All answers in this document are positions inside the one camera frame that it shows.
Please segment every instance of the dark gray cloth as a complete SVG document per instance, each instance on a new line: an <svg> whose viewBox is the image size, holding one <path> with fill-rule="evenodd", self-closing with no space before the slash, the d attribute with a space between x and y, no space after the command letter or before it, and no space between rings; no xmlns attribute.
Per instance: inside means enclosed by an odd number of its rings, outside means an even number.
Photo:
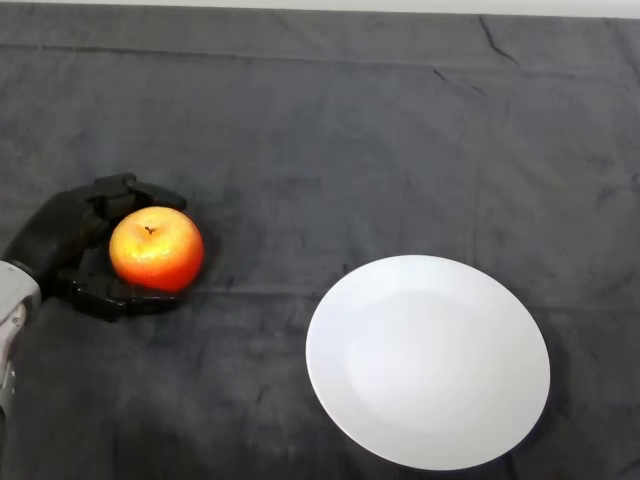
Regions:
<svg viewBox="0 0 640 480"><path fill-rule="evenodd" d="M210 253L175 312L47 302L3 478L640 478L639 59L630 21L0 6L0 247L133 171L188 198ZM538 322L552 391L512 454L402 468L319 406L314 308L398 254L473 265Z"/></svg>

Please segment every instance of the silver robotic arm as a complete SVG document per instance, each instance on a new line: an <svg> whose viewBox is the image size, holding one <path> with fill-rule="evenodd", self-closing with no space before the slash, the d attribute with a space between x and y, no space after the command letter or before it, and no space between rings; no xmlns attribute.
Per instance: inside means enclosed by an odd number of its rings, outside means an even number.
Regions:
<svg viewBox="0 0 640 480"><path fill-rule="evenodd" d="M130 173L99 178L92 185L54 195L0 255L0 456L16 377L11 347L41 302L55 296L108 321L177 305L176 294L79 270L87 248L107 240L126 215L153 205L182 210L186 200L138 182Z"/></svg>
<svg viewBox="0 0 640 480"><path fill-rule="evenodd" d="M40 308L40 287L29 275L0 261L0 454L11 410L16 373L9 359L13 341L28 317Z"/></svg>

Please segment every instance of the apple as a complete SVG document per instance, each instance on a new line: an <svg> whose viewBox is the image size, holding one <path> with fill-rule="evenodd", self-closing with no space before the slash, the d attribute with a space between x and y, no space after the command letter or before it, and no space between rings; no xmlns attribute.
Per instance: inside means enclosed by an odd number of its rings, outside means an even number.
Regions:
<svg viewBox="0 0 640 480"><path fill-rule="evenodd" d="M204 260L198 227L184 213L148 207L125 217L109 242L109 256L125 281L178 292L195 279Z"/></svg>

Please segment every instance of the white plate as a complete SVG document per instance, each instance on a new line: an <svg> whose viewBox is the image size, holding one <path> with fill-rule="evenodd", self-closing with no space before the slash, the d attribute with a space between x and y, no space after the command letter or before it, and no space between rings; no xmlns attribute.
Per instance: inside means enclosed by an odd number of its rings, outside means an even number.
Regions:
<svg viewBox="0 0 640 480"><path fill-rule="evenodd" d="M344 277L307 334L320 403L367 450L428 470L492 460L538 420L549 357L526 308L484 273L391 257Z"/></svg>

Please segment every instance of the white wall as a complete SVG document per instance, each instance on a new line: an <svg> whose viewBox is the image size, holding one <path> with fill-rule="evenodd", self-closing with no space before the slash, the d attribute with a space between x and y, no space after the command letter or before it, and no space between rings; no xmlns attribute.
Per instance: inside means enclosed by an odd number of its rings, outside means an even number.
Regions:
<svg viewBox="0 0 640 480"><path fill-rule="evenodd" d="M640 18L640 0L37 0L41 3L178 5L293 10L485 13Z"/></svg>

